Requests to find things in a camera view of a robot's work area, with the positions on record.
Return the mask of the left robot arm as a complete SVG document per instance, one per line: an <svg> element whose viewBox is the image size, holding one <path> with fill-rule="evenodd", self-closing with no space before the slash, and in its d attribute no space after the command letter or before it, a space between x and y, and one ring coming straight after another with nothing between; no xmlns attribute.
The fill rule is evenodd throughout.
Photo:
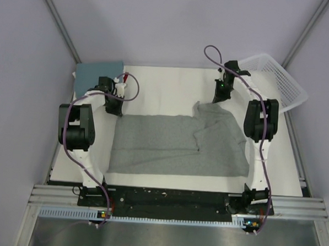
<svg viewBox="0 0 329 246"><path fill-rule="evenodd" d="M76 90L74 100L61 104L58 110L58 142L80 171L79 196L90 197L99 206L109 199L104 175L116 122L123 116L127 76L100 76L92 86Z"/></svg>

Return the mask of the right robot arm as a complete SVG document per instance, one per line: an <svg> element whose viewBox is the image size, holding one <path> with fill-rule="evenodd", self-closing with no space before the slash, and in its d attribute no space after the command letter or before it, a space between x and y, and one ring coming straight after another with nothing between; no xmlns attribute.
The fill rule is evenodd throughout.
<svg viewBox="0 0 329 246"><path fill-rule="evenodd" d="M239 203L229 204L235 213L242 210L268 216L272 209L272 194L267 172L267 157L278 130L279 101L267 97L251 79L251 73L241 70L237 61L216 63L219 78L215 80L214 103L240 95L246 106L242 129L249 143L249 176Z"/></svg>

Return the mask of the grey t-shirt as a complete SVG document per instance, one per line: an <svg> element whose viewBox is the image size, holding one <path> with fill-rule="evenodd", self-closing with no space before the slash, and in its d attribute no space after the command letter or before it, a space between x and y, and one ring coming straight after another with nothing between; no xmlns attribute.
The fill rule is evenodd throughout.
<svg viewBox="0 0 329 246"><path fill-rule="evenodd" d="M196 103L192 116L127 115L118 119L109 172L246 177L246 139L233 114Z"/></svg>

